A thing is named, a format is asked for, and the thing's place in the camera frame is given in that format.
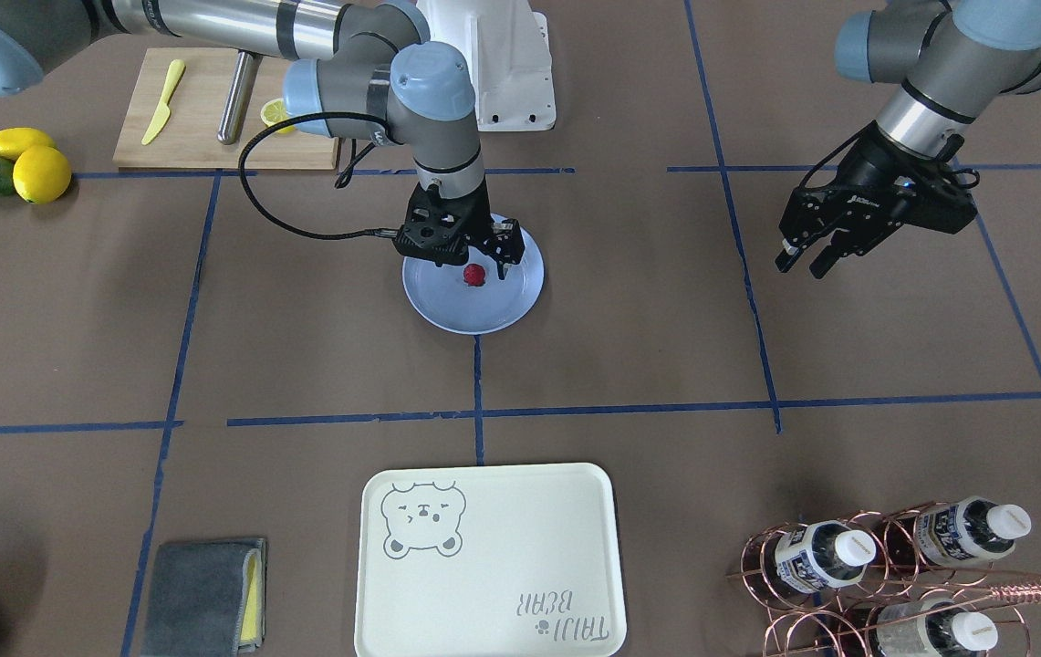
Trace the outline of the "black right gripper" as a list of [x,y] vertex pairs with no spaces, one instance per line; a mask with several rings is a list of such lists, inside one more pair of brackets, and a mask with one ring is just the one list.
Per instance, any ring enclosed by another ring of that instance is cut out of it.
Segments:
[[525,252],[520,223],[491,216],[487,182],[461,198],[443,198],[437,184],[424,188],[416,183],[392,245],[402,256],[436,266],[466,266],[474,248],[492,258],[499,280],[519,266]]

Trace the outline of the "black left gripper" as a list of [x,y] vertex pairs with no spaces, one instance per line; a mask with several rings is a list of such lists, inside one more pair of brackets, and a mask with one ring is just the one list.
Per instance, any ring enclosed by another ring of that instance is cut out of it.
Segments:
[[829,183],[813,187],[808,173],[788,196],[779,224],[779,273],[788,273],[821,238],[828,245],[809,266],[817,280],[842,258],[870,253],[904,225],[961,232],[977,214],[972,191],[979,183],[974,168],[953,168],[953,155],[962,145],[962,137],[946,138],[941,155],[921,157],[903,149],[875,123],[858,130],[812,168],[817,173],[841,154]]

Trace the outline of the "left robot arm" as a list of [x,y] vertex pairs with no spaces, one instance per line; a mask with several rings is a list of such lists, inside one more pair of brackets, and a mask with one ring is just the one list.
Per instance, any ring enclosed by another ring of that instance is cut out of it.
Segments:
[[904,225],[954,235],[975,219],[980,176],[955,154],[993,99],[1041,91],[1041,1],[890,1],[850,16],[834,58],[844,78],[895,92],[826,157],[828,183],[804,176],[788,196],[780,273],[817,241],[809,271],[823,278]]

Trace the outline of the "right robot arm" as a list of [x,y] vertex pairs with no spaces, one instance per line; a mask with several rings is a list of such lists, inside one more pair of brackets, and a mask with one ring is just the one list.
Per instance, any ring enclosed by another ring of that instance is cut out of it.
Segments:
[[417,183],[398,229],[402,256],[466,266],[471,250],[505,277],[520,266],[520,225],[488,203],[477,92],[464,55],[433,40],[415,4],[382,1],[0,1],[0,97],[36,86],[116,34],[195,37],[290,64],[291,126],[331,138],[411,147]]

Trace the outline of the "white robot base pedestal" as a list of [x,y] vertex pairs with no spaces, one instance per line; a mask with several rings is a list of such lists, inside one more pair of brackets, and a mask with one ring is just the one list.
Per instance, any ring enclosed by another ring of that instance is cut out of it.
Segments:
[[557,124],[545,14],[528,1],[417,1],[432,40],[469,66],[482,132],[552,130]]

